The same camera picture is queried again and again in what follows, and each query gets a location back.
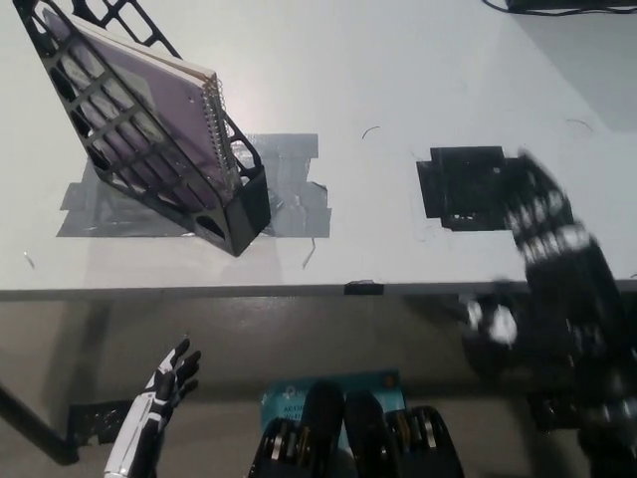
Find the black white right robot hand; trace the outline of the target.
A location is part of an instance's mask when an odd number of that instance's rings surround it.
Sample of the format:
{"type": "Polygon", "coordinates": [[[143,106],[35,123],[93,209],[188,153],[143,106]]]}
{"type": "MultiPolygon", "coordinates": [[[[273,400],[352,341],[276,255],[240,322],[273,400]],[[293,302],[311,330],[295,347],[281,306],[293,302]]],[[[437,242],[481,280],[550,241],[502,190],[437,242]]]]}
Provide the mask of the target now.
{"type": "Polygon", "coordinates": [[[631,360],[634,328],[596,237],[529,151],[497,182],[504,223],[524,260],[528,291],[505,283],[467,300],[462,344],[478,377],[518,366],[569,365],[586,381],[631,360]]]}

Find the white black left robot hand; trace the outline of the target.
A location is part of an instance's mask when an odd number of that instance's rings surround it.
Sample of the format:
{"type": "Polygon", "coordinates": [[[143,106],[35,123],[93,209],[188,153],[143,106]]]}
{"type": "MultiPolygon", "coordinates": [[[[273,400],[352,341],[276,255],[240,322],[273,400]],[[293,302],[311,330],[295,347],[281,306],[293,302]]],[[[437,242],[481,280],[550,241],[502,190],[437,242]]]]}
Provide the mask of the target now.
{"type": "Polygon", "coordinates": [[[201,352],[185,337],[160,362],[133,400],[106,462],[105,477],[154,477],[173,412],[198,386],[201,352]]]}

